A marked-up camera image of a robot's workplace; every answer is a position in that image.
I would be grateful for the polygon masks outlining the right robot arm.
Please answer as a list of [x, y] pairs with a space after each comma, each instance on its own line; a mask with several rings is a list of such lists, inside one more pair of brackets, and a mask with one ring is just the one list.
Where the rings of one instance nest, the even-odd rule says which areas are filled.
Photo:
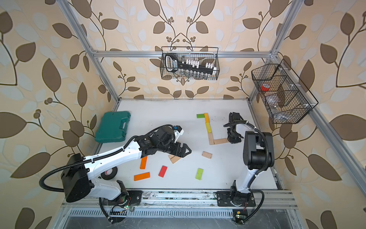
[[244, 142], [243, 161], [246, 171], [230, 188], [231, 200], [243, 199], [250, 193], [258, 192], [251, 188], [255, 179], [274, 165], [273, 136], [269, 132], [261, 131], [236, 112], [229, 114], [228, 123], [224, 127], [227, 128], [229, 143]]

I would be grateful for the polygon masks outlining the yellow block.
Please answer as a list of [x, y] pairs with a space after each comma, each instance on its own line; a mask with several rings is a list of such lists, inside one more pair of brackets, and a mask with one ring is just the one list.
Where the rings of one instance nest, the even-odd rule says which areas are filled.
[[210, 123], [206, 123], [205, 125], [206, 125], [207, 132], [208, 133], [212, 133], [212, 129], [211, 129]]

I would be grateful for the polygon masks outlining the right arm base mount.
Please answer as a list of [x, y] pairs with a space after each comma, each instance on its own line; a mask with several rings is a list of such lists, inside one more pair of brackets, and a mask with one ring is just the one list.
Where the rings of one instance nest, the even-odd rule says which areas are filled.
[[255, 207], [253, 193], [218, 191], [214, 194], [219, 207]]

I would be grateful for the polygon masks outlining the light green block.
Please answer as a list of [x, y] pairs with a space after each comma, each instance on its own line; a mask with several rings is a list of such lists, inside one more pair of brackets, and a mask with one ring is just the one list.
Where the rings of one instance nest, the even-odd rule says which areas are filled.
[[197, 170], [197, 173], [196, 173], [195, 179], [197, 179], [197, 180], [202, 180], [203, 172], [204, 172], [204, 170], [203, 170], [203, 169], [201, 169], [201, 168], [199, 168], [199, 169]]

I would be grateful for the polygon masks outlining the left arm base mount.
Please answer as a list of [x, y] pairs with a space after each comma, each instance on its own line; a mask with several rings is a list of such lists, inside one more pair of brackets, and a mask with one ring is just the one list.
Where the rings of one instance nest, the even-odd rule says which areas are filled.
[[114, 200], [103, 199], [102, 204], [106, 206], [139, 205], [142, 201], [142, 194], [142, 190], [128, 190], [127, 194], [121, 194]]

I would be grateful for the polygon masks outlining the orange-yellow block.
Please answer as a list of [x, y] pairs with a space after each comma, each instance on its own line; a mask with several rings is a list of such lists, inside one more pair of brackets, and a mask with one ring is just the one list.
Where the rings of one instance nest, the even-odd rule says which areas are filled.
[[210, 123], [210, 119], [209, 119], [208, 113], [204, 113], [204, 116], [205, 116], [205, 122], [206, 123]]

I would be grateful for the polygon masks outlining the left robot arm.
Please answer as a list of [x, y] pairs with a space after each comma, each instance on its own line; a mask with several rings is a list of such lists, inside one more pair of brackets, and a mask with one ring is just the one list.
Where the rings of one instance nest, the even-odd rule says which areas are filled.
[[177, 141], [183, 133], [180, 126], [163, 125], [145, 135], [134, 135], [124, 146], [101, 154], [75, 154], [70, 157], [67, 165], [42, 176], [39, 185], [44, 190], [64, 193], [68, 203], [85, 197], [119, 199], [126, 194], [123, 182], [105, 180], [102, 173], [156, 152], [183, 158], [192, 152], [187, 144]]

